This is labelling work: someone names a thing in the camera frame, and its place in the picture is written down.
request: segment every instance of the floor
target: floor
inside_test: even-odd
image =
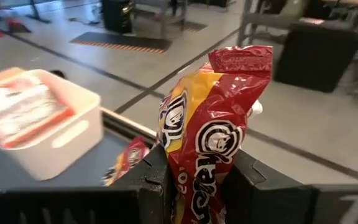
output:
[[[91,20],[93,2],[39,5],[41,16],[52,24],[20,16],[29,8],[17,8],[18,18],[32,33],[0,38],[0,70],[63,70],[72,82],[100,94],[103,107],[156,129],[161,97],[179,78],[204,64],[206,52],[234,45],[244,0],[227,12],[190,6],[188,20],[207,28],[183,33],[169,29],[173,44],[164,54],[70,44],[84,32],[104,32],[67,20]],[[146,23],[136,24],[137,34],[156,35],[155,27],[142,27]],[[0,22],[0,29],[5,26]],[[358,184],[358,105],[352,98],[272,82],[260,102],[264,112],[250,121],[245,152],[304,184]]]

